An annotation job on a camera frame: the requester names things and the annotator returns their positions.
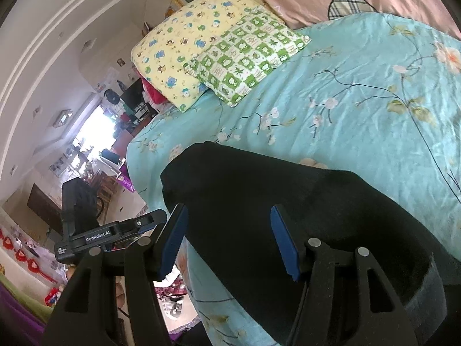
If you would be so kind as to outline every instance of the green checkered pillow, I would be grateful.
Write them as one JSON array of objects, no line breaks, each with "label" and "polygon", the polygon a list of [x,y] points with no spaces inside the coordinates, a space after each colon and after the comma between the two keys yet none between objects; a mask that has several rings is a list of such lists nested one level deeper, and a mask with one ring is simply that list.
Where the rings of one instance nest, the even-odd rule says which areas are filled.
[{"label": "green checkered pillow", "polygon": [[310,41],[276,20],[264,7],[243,17],[184,69],[236,106],[269,73]]}]

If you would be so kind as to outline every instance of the yellow pillow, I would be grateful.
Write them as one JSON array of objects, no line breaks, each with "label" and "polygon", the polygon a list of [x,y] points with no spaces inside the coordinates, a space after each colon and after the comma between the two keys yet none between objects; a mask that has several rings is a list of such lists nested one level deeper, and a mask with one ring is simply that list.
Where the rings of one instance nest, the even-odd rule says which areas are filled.
[{"label": "yellow pillow", "polygon": [[195,0],[149,32],[131,51],[131,61],[165,98],[185,112],[207,87],[183,65],[229,30],[261,0]]}]

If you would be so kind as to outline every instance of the blue gripper pad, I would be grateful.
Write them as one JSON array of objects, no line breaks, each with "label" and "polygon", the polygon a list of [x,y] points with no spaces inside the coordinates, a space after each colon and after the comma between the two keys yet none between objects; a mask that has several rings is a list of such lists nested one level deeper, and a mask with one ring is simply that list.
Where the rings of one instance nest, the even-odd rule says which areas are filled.
[{"label": "blue gripper pad", "polygon": [[301,275],[299,254],[277,206],[271,208],[271,227],[282,255],[285,269],[294,281],[298,281]]},{"label": "blue gripper pad", "polygon": [[[158,276],[165,278],[171,269],[173,268],[174,261],[177,256],[177,252],[179,251],[179,247],[181,246],[181,242],[183,241],[184,234],[187,230],[188,220],[189,220],[189,212],[187,207],[184,205],[176,205],[180,209],[174,209],[171,213],[170,219],[168,222],[174,221],[176,218],[176,222],[174,223],[173,228],[170,231],[170,234],[167,236],[165,244],[162,249],[162,257],[161,257],[161,264],[158,270]],[[162,234],[166,232],[167,226],[164,227]]]}]

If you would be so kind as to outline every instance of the red decoration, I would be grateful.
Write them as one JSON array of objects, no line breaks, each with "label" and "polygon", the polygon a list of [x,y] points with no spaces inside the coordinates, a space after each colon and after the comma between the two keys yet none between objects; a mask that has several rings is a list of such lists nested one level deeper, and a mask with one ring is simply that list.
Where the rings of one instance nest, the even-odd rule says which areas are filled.
[{"label": "red decoration", "polygon": [[16,251],[16,259],[18,259],[20,262],[26,262],[27,261],[27,256],[24,253],[24,251],[22,251],[21,249],[18,249]]},{"label": "red decoration", "polygon": [[53,278],[48,276],[46,273],[43,273],[42,271],[39,272],[43,277],[45,277],[48,281],[57,284],[58,282]]},{"label": "red decoration", "polygon": [[34,259],[29,259],[29,261],[27,262],[27,268],[29,268],[29,271],[31,271],[33,273],[39,273],[40,272],[40,268],[39,268],[37,262]]},{"label": "red decoration", "polygon": [[48,293],[48,295],[45,297],[45,304],[48,306],[48,307],[52,307],[54,304],[56,304],[56,294],[59,292],[58,289],[56,289],[56,287],[52,288],[50,290],[50,292]]},{"label": "red decoration", "polygon": [[3,238],[3,247],[6,249],[13,249],[13,242],[11,241],[10,237]]}]

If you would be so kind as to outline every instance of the floral bedsheet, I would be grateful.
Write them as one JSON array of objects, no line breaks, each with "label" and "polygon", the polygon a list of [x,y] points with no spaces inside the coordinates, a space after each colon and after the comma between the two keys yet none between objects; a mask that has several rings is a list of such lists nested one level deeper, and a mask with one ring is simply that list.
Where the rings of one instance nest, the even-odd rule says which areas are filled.
[{"label": "floral bedsheet", "polygon": [[[461,259],[460,41],[381,13],[301,32],[310,45],[235,108],[209,91],[185,114],[156,117],[132,141],[130,176],[149,208],[165,209],[160,173],[167,164],[211,140],[355,172]],[[188,288],[213,344],[276,345],[192,246],[187,251]]]}]

